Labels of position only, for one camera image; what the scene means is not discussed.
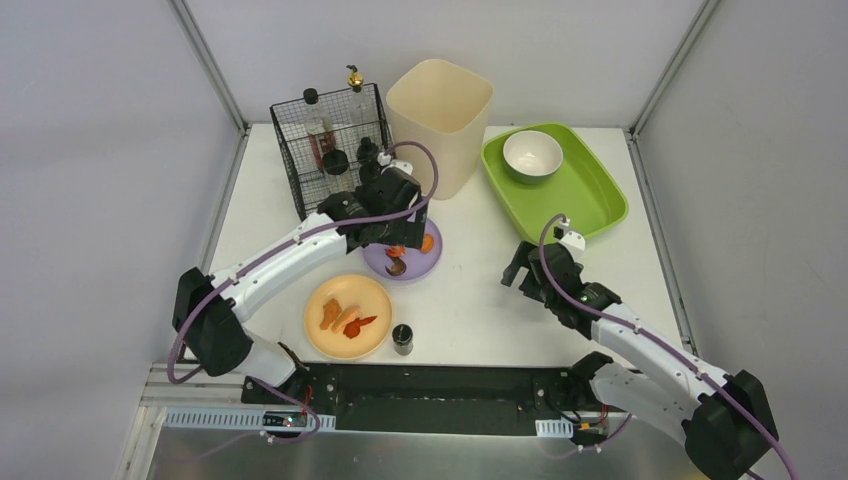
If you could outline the red label sauce bottle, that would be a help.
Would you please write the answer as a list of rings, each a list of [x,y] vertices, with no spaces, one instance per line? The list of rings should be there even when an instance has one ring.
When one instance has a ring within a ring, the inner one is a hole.
[[[336,147],[335,129],[330,115],[319,103],[320,96],[316,89],[305,89],[303,100],[306,104],[306,110],[302,123],[316,165],[320,170],[323,170],[322,156]]]

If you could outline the glossy lid spice jar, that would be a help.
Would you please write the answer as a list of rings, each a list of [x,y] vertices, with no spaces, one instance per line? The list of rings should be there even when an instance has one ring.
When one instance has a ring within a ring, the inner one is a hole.
[[[359,164],[358,175],[362,185],[368,185],[380,176],[382,167],[378,162],[379,154],[379,146],[370,137],[360,139],[356,159]]]

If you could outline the clear glass oil bottle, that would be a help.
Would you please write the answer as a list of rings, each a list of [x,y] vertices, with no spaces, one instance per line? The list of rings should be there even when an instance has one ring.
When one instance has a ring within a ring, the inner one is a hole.
[[[351,89],[348,101],[348,114],[357,142],[370,136],[370,127],[378,120],[370,95],[364,90],[364,77],[355,65],[347,65],[350,70],[347,84]]]

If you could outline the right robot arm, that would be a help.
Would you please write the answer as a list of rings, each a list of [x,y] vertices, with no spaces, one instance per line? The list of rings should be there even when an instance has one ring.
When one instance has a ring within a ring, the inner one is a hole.
[[[683,446],[710,479],[738,479],[769,451],[779,434],[762,383],[741,370],[732,375],[671,345],[620,296],[584,282],[582,268],[559,244],[523,241],[505,268],[519,289],[574,330],[630,363],[591,352],[570,367],[568,379],[587,402],[625,410]]]

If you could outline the black lid seasoning jar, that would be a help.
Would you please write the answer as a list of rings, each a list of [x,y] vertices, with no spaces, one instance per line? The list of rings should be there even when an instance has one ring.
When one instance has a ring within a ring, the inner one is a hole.
[[[348,157],[344,151],[332,149],[322,156],[323,171],[330,194],[352,189]]]

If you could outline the white bowl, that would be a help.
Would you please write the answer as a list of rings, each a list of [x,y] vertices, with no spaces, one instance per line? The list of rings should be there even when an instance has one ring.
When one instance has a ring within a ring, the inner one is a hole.
[[[509,135],[502,154],[508,175],[523,185],[539,185],[558,172],[564,151],[550,135],[522,130]]]

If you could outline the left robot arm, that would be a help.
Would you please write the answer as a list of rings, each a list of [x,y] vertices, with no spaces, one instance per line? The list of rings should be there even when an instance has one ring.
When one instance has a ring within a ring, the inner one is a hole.
[[[371,244],[419,247],[432,195],[398,166],[383,168],[352,191],[329,195],[278,244],[216,273],[193,267],[177,281],[172,325],[177,339],[168,378],[182,348],[198,367],[190,376],[231,372],[280,386],[295,372],[283,347],[250,335],[244,323],[266,302],[315,268]]]

